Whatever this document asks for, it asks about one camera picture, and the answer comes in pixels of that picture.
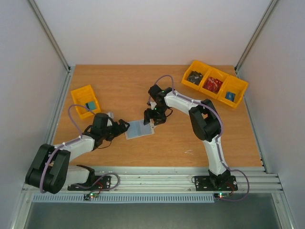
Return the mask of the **teal credit card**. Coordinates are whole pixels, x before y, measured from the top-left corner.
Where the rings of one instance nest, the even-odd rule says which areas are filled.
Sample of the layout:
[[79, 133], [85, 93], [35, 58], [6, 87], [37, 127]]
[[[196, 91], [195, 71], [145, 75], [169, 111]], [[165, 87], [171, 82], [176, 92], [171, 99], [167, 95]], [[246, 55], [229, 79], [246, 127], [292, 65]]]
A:
[[85, 105], [86, 105], [86, 108], [91, 111], [96, 109], [96, 104], [94, 101], [90, 101], [90, 102], [86, 103]]

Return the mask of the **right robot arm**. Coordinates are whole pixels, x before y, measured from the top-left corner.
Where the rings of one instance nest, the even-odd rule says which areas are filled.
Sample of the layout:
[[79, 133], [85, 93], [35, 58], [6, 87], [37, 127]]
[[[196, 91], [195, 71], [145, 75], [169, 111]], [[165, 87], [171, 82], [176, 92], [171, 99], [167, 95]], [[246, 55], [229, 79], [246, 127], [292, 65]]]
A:
[[154, 125], [164, 124], [166, 111], [179, 110], [189, 116], [192, 129], [205, 147], [209, 161], [209, 183], [213, 190], [223, 188], [231, 175], [227, 163], [223, 159], [221, 146], [222, 122], [211, 100], [195, 100], [172, 90], [171, 87], [161, 89], [153, 85], [149, 91], [153, 99], [148, 102], [150, 108], [144, 111], [144, 125], [153, 121]]

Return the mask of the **beige card holder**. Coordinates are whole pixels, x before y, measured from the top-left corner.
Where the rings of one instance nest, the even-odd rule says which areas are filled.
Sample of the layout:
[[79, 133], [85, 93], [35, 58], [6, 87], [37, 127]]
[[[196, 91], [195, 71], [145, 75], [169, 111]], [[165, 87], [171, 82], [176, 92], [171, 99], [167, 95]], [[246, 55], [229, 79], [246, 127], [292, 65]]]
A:
[[130, 121], [128, 130], [125, 132], [127, 140], [154, 134], [154, 125], [144, 125], [144, 120]]

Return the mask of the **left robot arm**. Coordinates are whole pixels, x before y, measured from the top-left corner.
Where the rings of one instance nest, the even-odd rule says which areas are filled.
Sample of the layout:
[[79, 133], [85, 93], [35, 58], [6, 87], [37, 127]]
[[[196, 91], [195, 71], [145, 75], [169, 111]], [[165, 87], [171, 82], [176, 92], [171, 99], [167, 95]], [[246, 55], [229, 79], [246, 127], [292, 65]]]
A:
[[70, 166], [75, 158], [99, 149], [104, 141], [112, 140], [129, 129], [122, 119], [115, 122], [109, 114], [97, 113], [93, 122], [80, 136], [59, 145], [43, 144], [39, 147], [25, 177], [27, 185], [41, 193], [58, 193], [64, 186], [85, 190], [95, 187], [98, 180], [93, 168], [84, 165]]

